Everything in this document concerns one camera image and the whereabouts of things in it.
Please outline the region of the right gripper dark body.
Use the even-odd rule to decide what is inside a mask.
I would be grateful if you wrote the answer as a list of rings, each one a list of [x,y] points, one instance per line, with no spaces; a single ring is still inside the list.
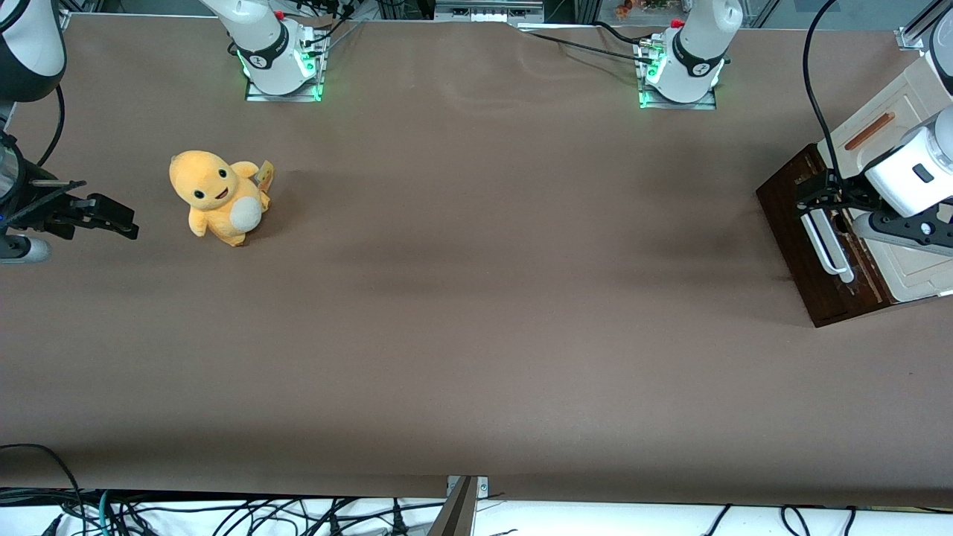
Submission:
[[[23,224],[35,211],[35,192],[28,183],[28,162],[9,133],[2,135],[1,160],[1,223]]]

